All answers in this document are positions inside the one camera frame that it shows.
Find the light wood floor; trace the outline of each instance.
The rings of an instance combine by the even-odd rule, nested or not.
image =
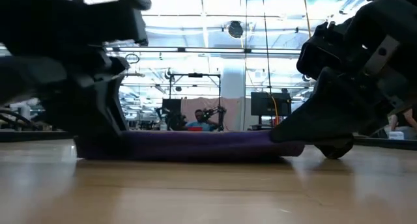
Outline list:
[[[416,223],[417,152],[314,147],[269,165],[77,161],[71,141],[0,144],[0,223]]]

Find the black monitor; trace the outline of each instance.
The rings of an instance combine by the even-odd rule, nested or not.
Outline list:
[[[252,92],[251,115],[252,116],[275,116],[275,105],[267,92]],[[275,99],[278,116],[287,117],[291,114],[291,97],[288,93],[272,93]]]
[[[163,99],[162,107],[172,112],[181,112],[181,99]]]

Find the man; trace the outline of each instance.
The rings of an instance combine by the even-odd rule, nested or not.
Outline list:
[[[203,131],[212,132],[219,127],[219,124],[212,122],[211,120],[204,120],[204,112],[201,109],[197,109],[194,112],[196,122],[189,122],[186,127],[202,127]]]
[[[417,105],[392,117],[391,131],[403,132],[404,139],[417,140]]]

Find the purple towel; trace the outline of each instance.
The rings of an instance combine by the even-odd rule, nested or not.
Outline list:
[[[112,155],[102,145],[76,140],[78,156],[96,160],[175,162],[274,161],[299,156],[303,142],[273,143],[269,131],[252,132],[124,132],[122,145],[128,155]]]

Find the blue shirt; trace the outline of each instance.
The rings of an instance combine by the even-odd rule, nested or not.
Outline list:
[[[186,125],[187,127],[202,127],[203,131],[213,131],[214,130],[214,126],[207,124],[206,122],[190,122]]]

